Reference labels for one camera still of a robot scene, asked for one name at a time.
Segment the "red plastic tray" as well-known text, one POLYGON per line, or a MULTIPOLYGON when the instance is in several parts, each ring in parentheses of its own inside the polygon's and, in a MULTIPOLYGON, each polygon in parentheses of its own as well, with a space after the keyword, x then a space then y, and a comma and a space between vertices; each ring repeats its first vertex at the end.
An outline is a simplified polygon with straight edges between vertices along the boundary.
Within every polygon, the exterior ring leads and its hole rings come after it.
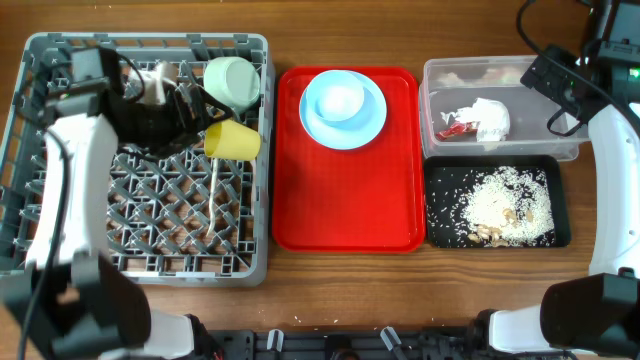
POLYGON ((316 143, 299 104, 321 66, 298 66, 279 80, 271 183, 271 232, 288 251, 407 253, 425 238, 418 84, 401 67, 357 67, 381 89, 381 132, 353 150, 316 143))

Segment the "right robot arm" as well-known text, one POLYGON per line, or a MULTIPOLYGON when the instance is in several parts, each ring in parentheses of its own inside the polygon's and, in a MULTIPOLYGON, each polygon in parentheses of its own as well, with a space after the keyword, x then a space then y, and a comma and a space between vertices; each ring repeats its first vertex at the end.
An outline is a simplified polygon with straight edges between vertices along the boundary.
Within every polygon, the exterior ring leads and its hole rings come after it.
POLYGON ((639 356, 639 4, 588 2, 579 55, 539 48, 521 82, 586 126, 597 175, 596 239, 588 274, 547 289, 540 304, 485 310, 471 348, 505 358, 639 356))

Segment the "cream plastic fork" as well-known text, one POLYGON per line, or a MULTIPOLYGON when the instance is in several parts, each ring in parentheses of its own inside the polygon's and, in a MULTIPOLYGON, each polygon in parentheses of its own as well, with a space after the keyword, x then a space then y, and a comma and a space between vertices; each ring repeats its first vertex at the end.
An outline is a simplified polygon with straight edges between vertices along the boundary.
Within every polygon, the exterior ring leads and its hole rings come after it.
POLYGON ((208 210, 209 210, 209 226, 207 230, 207 237, 213 236, 215 223, 216 223, 216 209, 215 209, 215 193, 217 187, 219 173, 219 160, 213 158, 212 160, 212 174, 211 174, 211 182, 210 182, 210 195, 208 200, 208 210))

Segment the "clear plastic bin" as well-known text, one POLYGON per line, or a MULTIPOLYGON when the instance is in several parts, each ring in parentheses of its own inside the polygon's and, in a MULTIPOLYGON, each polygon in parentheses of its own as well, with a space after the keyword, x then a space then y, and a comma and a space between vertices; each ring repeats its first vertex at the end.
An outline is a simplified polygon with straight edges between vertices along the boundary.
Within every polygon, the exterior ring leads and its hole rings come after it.
POLYGON ((547 120, 559 106, 524 87, 520 78, 533 63, 531 55, 431 59, 419 87, 422 148, 426 158, 466 155, 551 155, 559 161, 577 158, 589 140, 586 128, 570 137, 548 131, 547 120), (496 100, 510 116, 510 131, 500 142, 479 142, 473 134, 440 141, 454 113, 476 99, 496 100))

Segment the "yellow plastic cup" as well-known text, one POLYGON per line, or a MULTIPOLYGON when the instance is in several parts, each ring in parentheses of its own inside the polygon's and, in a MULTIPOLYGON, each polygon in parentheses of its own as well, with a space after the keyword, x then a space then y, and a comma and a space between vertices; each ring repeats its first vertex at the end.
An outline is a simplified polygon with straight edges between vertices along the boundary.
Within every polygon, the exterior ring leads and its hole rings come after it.
POLYGON ((217 159, 251 161, 260 151, 259 133, 234 120, 224 120, 205 131, 204 152, 217 159))

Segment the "rice and food scraps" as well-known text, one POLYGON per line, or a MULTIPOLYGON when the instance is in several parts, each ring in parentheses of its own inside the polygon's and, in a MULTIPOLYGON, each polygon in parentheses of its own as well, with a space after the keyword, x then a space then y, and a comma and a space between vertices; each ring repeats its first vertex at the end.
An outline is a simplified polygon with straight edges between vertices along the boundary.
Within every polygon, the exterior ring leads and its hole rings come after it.
POLYGON ((427 184, 427 237, 439 248, 556 242, 547 176, 539 168, 435 168, 427 184))

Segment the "grey plastic dishwasher rack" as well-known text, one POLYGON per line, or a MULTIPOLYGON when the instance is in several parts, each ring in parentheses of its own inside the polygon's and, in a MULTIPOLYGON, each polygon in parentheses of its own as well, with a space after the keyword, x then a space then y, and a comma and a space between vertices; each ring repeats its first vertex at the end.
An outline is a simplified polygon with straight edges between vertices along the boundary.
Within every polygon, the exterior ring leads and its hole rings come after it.
POLYGON ((178 69, 177 90, 187 96, 203 86, 207 64, 241 57, 260 77, 260 95, 234 120, 261 137, 251 161, 219 160, 216 223, 207 237, 212 160, 204 152, 205 131, 184 150, 146 161, 124 145, 110 169, 106 235, 112 264, 131 281, 170 286, 249 287, 266 275, 270 133, 274 66, 259 34, 37 33, 26 43, 1 147, 1 272, 25 271, 38 227, 46 178, 46 142, 32 120, 49 94, 73 79, 72 54, 113 49, 131 62, 122 72, 127 96, 143 92, 129 82, 133 72, 160 62, 178 69))

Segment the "red snack wrapper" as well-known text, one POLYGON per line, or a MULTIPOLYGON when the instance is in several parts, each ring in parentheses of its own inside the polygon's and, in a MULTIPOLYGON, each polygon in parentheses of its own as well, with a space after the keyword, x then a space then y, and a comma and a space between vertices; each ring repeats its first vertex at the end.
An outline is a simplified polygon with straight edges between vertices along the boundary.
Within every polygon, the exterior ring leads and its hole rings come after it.
POLYGON ((459 122, 455 121, 448 129, 440 131, 436 134, 439 141, 445 141, 449 138, 461 136, 467 133, 476 133, 478 130, 477 122, 459 122))

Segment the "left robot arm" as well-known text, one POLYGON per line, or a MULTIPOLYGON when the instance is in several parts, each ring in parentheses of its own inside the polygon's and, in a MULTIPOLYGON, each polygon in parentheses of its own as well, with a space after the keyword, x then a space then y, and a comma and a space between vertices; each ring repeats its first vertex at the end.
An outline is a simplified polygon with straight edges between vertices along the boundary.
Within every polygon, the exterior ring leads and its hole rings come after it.
POLYGON ((41 212, 25 271, 1 292, 20 325, 20 346, 33 345, 46 359, 222 358, 197 317, 152 310, 144 291, 113 266, 105 220, 119 147, 157 161, 234 111, 200 86, 180 95, 165 76, 153 98, 127 96, 122 72, 131 62, 113 49, 77 50, 69 65, 70 86, 49 94, 32 120, 47 150, 41 212))

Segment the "green bowl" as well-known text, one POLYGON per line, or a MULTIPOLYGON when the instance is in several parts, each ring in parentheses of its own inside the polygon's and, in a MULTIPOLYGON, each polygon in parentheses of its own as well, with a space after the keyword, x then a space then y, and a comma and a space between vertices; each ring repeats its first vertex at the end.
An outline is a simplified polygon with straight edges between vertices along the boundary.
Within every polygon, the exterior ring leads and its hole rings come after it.
POLYGON ((241 57, 211 60, 204 70, 203 86, 237 115, 253 106, 260 95, 260 77, 253 64, 241 57))

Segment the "light blue bowl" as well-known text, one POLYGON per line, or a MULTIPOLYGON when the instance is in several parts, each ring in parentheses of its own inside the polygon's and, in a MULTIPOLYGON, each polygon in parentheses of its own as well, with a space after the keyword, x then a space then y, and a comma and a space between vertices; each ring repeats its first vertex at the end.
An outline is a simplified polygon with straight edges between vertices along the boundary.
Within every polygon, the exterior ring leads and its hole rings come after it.
POLYGON ((364 104, 364 86, 350 71, 328 70, 306 88, 306 104, 319 119, 337 123, 354 117, 364 104))

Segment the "white napkin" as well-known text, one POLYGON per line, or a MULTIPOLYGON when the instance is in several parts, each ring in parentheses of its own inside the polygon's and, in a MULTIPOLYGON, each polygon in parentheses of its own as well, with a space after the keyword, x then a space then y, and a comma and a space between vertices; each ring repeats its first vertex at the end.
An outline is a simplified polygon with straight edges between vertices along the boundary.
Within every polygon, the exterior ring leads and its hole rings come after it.
POLYGON ((500 101, 485 98, 476 98, 471 106, 462 107, 453 112, 441 112, 441 117, 448 128, 455 121, 477 122, 477 132, 467 133, 474 134, 477 142, 504 141, 511 127, 506 106, 500 101))

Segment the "light blue plate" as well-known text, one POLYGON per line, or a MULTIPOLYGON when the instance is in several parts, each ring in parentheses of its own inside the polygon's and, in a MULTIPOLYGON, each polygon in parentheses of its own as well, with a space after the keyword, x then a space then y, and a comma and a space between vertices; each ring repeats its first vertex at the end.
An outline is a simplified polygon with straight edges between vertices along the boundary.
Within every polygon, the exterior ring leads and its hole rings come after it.
POLYGON ((318 144, 334 150, 352 150, 371 142, 382 131, 387 118, 387 103, 380 87, 362 73, 350 71, 364 86, 364 104, 352 118, 329 123, 311 113, 306 104, 306 88, 299 103, 300 122, 318 144))

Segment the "black plastic tray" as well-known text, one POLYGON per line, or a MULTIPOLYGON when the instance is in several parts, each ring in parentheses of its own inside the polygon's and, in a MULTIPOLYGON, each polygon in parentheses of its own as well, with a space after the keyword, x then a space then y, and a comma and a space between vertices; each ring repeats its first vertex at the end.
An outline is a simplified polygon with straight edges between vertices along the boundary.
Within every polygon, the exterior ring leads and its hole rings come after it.
POLYGON ((560 168, 548 155, 431 157, 427 239, 438 248, 566 247, 560 168))

